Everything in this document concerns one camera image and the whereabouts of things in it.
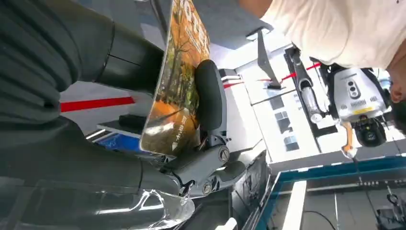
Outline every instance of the black robot arm segment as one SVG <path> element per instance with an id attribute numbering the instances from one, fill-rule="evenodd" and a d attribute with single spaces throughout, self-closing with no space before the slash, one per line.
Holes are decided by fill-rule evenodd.
<path id="1" fill-rule="evenodd" d="M 134 32 L 67 0 L 6 0 L 2 5 L 2 10 L 12 15 L 10 20 L 18 20 L 5 28 L 15 27 L 14 31 L 26 31 L 32 36 L 20 32 L 19 37 L 11 39 L 22 44 L 39 40 L 42 47 L 34 46 L 30 51 L 38 54 L 38 61 L 49 62 L 47 58 L 54 58 L 55 66 L 49 68 L 56 73 L 67 70 L 69 84 L 76 80 L 94 81 L 154 92 L 163 51 Z M 58 53 L 42 57 L 49 47 Z M 63 91 L 67 87 L 65 84 L 58 89 Z"/>
<path id="2" fill-rule="evenodd" d="M 309 113 L 309 118 L 313 123 L 319 122 L 325 113 L 320 110 L 317 103 L 316 95 L 313 90 L 312 79 L 306 72 L 305 67 L 300 59 L 300 51 L 297 48 L 292 48 L 288 50 L 288 55 L 293 63 L 294 70 L 296 72 L 295 86 L 298 94 L 303 99 L 304 106 Z"/>

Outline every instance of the ceiling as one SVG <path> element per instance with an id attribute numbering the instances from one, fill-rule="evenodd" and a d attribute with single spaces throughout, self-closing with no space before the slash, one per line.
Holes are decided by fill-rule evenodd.
<path id="1" fill-rule="evenodd" d="M 159 0 L 162 10 L 169 17 L 170 1 Z M 227 49 L 238 49 L 249 43 L 246 35 L 260 27 L 272 27 L 245 12 L 237 0 L 193 0 L 193 3 L 206 27 L 212 43 Z M 141 23 L 158 26 L 149 2 L 137 2 Z"/>

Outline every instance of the robotic arm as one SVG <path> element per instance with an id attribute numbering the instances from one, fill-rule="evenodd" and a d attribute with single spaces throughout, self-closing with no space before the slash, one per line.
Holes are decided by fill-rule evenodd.
<path id="1" fill-rule="evenodd" d="M 59 92 L 92 81 L 153 95 L 163 51 L 67 0 L 5 0 L 0 12 L 0 226 L 159 229 L 192 214 L 190 206 L 180 212 L 191 203 L 183 195 L 206 196 L 243 175 L 243 163 L 227 162 L 226 101 L 213 62 L 196 70 L 207 142 L 158 171 L 89 143 L 59 116 Z"/>
<path id="2" fill-rule="evenodd" d="M 389 107 L 389 100 L 369 69 L 346 69 L 337 64 L 322 64 L 321 78 L 328 87 L 330 101 L 325 113 L 318 106 L 313 83 L 300 60 L 299 49 L 291 48 L 287 50 L 287 55 L 297 73 L 295 85 L 298 95 L 312 123 L 316 124 L 326 115 L 331 115 L 340 121 L 348 133 L 355 129 L 356 137 L 363 146 L 375 147 L 386 142 L 381 124 L 383 120 L 379 118 Z"/>

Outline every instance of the white panel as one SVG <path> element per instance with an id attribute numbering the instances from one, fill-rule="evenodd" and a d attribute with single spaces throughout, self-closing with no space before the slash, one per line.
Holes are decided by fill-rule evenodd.
<path id="1" fill-rule="evenodd" d="M 254 147 L 262 135 L 243 84 L 226 89 L 227 143 L 231 152 Z"/>
<path id="2" fill-rule="evenodd" d="M 300 230 L 303 205 L 305 203 L 306 184 L 306 181 L 298 181 L 293 184 L 292 194 L 282 230 Z"/>

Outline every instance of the person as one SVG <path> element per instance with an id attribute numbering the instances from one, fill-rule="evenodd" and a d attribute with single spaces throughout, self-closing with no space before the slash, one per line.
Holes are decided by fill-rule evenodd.
<path id="1" fill-rule="evenodd" d="M 392 116 L 406 134 L 406 0 L 239 0 L 310 57 L 391 76 Z"/>

